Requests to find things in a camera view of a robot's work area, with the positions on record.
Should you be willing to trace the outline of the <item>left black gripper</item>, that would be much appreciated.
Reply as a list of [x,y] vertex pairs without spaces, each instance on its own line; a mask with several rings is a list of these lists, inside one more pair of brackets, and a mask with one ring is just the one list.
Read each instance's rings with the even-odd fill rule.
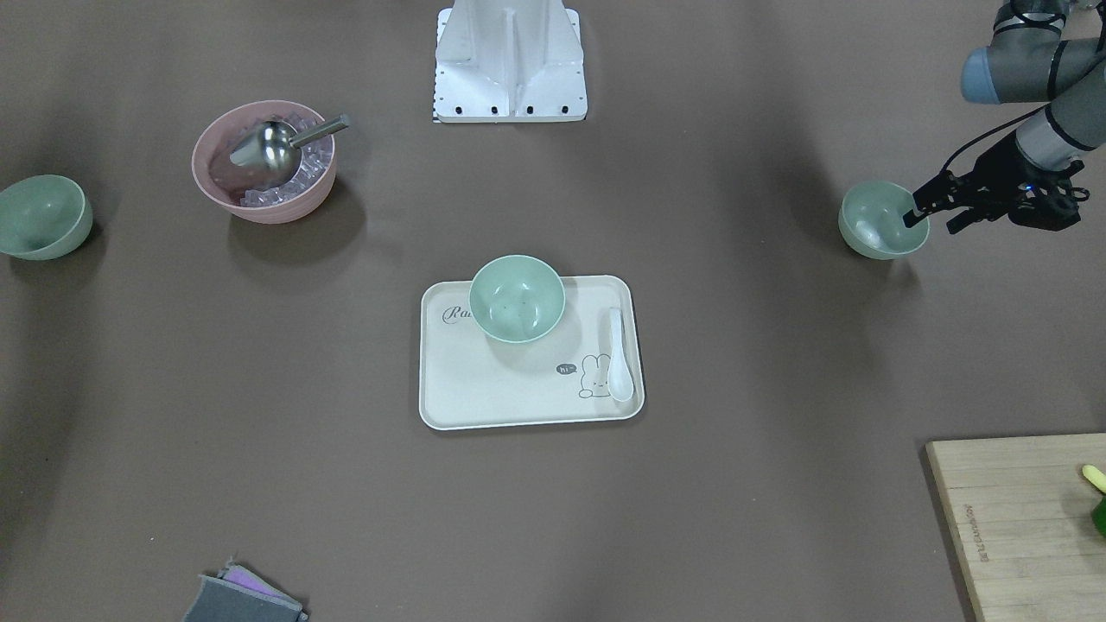
[[902,216],[907,229],[928,224],[937,212],[956,212],[945,229],[949,235],[962,232],[978,221],[978,208],[985,212],[1003,212],[1008,217],[1026,217],[1034,201],[1047,193],[1051,173],[1040,169],[1020,149],[1015,131],[1008,133],[975,158],[975,166],[963,176],[952,172],[937,173],[912,193],[915,207]]

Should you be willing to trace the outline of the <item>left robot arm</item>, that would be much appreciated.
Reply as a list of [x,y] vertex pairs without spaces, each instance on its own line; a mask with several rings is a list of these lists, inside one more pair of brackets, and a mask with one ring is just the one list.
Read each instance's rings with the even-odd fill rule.
[[970,102],[1039,110],[1008,123],[1006,136],[967,174],[945,167],[924,184],[902,216],[906,227],[945,210],[956,212],[947,222],[951,234],[1004,217],[1051,232],[1079,221],[1089,193],[1071,178],[1105,141],[1105,83],[1103,38],[1063,39],[1070,12],[1065,1],[1001,4],[990,44],[963,64],[961,92]]

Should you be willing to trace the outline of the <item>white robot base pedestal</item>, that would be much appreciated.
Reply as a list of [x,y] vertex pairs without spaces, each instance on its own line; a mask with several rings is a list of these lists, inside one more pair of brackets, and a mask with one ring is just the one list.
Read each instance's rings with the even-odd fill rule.
[[434,122],[588,116],[581,20],[561,1],[453,1],[435,24]]

